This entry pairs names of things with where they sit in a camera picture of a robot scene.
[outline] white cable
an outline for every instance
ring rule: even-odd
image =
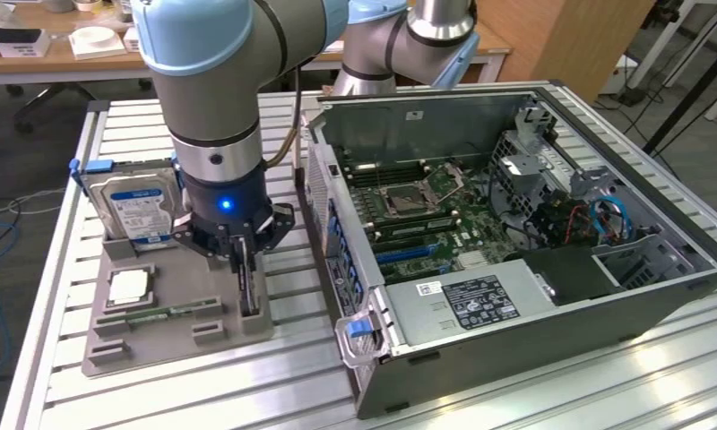
[[[16,207],[20,203],[29,201],[35,197],[41,197],[51,194],[60,194],[63,192],[65,192],[65,188],[56,188],[53,190],[43,190],[29,195],[24,195],[16,199],[16,202],[11,202],[4,208],[0,208],[0,212],[11,211],[11,213],[19,213],[19,211],[16,210]],[[21,215],[37,215],[40,213],[57,211],[59,209],[61,209],[61,206],[56,206],[49,209],[43,209],[40,211],[21,211]]]

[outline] power supply label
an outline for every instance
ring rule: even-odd
[[[496,276],[444,285],[444,293],[465,330],[521,316]]]

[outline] white box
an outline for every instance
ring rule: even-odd
[[[639,64],[632,58],[629,58],[628,56],[621,56],[617,62],[617,67],[611,73],[607,86],[603,87],[600,94],[619,94],[619,92],[624,88],[627,80],[635,75],[637,66]]]
[[[40,57],[48,53],[48,31],[0,29],[0,55],[4,58]]]
[[[69,35],[75,60],[88,60],[104,56],[121,56],[128,51],[120,35],[105,27],[84,27]]]
[[[121,40],[124,42],[124,48],[128,50],[128,52],[141,52],[139,40],[139,31],[135,29],[135,27],[131,27],[128,32],[124,33],[124,39]]]

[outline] wooden desk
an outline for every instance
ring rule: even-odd
[[[139,53],[109,56],[92,60],[75,60],[67,35],[75,31],[75,23],[93,19],[92,13],[48,13],[39,4],[19,4],[17,18],[28,28],[45,29],[57,39],[44,58],[3,58],[0,56],[0,84],[107,81],[148,77],[148,69]],[[473,59],[469,80],[495,82],[504,56],[512,49],[504,40],[485,27],[480,34],[479,53]],[[341,53],[321,54],[304,70],[340,70]]]

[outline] wooden cabinet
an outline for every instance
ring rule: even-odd
[[[588,101],[653,0],[477,0],[479,20],[513,47],[500,82],[561,80]]]

